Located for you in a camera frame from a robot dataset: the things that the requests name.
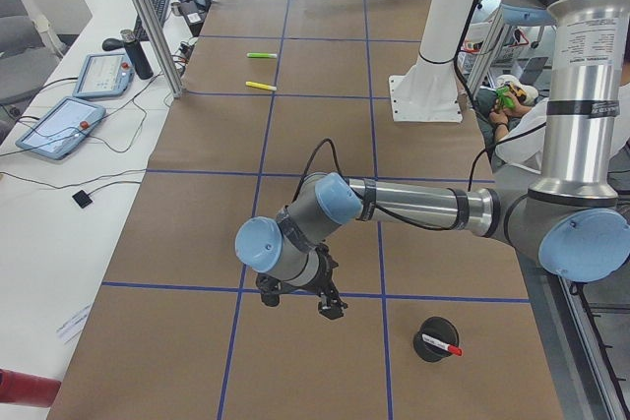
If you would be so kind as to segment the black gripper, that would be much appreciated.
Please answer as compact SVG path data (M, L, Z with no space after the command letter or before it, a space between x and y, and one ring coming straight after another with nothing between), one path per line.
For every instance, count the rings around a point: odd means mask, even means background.
M320 243L307 255L305 281L302 275L297 279L281 281L271 275L259 273L256 277L256 287L262 303L267 307L278 307L282 295L297 290L315 294L319 298L319 314L328 320L337 320L345 314L347 308L333 282L333 272L338 266L330 254L329 246Z

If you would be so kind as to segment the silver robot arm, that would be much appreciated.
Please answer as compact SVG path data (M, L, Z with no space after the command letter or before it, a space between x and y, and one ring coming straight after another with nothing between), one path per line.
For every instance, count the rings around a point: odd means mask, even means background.
M523 188L464 190L304 173L288 205L247 220L235 237L265 304L305 290L321 315L340 318L346 305L326 239L353 220L466 230L573 282L605 278L626 262L629 225L607 173L629 0L503 0L503 9L511 23L556 25L539 175Z

